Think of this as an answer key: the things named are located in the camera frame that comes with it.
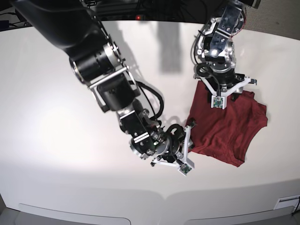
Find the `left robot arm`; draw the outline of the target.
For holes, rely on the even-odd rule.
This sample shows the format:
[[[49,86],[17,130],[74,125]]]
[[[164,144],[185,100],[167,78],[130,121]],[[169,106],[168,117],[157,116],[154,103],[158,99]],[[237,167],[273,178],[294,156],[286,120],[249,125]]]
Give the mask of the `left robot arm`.
[[[235,100],[247,84],[257,80],[235,72],[233,37],[246,24],[247,7],[259,8],[259,0],[226,0],[199,30],[193,45],[195,79],[210,93],[212,108],[225,109],[229,97]]]

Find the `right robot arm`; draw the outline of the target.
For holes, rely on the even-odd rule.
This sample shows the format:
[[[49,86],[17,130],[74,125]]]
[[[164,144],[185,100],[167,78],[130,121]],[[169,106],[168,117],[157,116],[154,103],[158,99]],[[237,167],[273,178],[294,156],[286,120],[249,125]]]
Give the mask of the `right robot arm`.
[[[94,10],[81,0],[13,0],[11,4],[51,44],[69,57],[73,73],[92,92],[103,112],[115,112],[119,127],[130,135],[130,148],[151,165],[175,167],[187,175],[195,164],[188,158],[193,147],[191,130],[159,120],[162,96],[134,79],[118,46]]]

